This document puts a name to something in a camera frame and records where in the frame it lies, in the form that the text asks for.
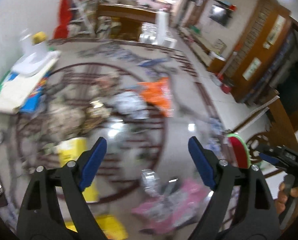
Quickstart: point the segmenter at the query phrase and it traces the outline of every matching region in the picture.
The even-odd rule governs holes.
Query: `television screen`
[[[220,23],[223,26],[226,26],[229,19],[231,18],[231,12],[232,11],[223,7],[212,5],[209,18],[216,21],[217,23]]]

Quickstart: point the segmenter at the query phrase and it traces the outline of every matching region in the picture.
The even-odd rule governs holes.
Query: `red fabric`
[[[245,152],[243,144],[236,137],[229,137],[229,141],[234,150],[234,154],[236,156],[236,161],[238,163],[239,168],[247,169],[248,168],[248,159],[247,153]]]
[[[64,39],[68,37],[67,25],[73,18],[71,8],[71,0],[60,0],[60,8],[58,13],[59,26],[55,29],[53,38]]]

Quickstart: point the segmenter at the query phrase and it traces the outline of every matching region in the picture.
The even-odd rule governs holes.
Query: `orange plastic bag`
[[[157,82],[141,82],[142,90],[139,95],[147,102],[157,106],[165,117],[171,117],[171,92],[169,78],[163,77]]]

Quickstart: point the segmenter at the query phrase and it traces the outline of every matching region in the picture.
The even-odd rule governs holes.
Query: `yellow package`
[[[63,167],[68,161],[76,161],[79,156],[87,150],[87,140],[84,137],[77,137],[62,141],[57,146],[61,167]],[[82,194],[87,203],[99,201],[95,179],[93,180],[91,186],[87,187]]]
[[[128,238],[124,226],[114,216],[102,215],[95,217],[95,220],[108,239],[125,240]],[[65,225],[68,229],[77,232],[73,222],[66,222]]]

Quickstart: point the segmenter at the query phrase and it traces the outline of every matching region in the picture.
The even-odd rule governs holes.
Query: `screw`
[[[260,168],[257,165],[252,165],[251,169],[254,170],[254,171],[258,171]]]
[[[44,170],[44,167],[43,166],[38,166],[36,168],[36,171],[38,171],[38,172],[42,172],[43,170]]]
[[[75,161],[69,161],[67,163],[67,166],[70,167],[70,168],[75,167],[75,165],[76,165],[76,162]]]
[[[220,160],[219,164],[223,167],[228,166],[228,162],[226,160]]]

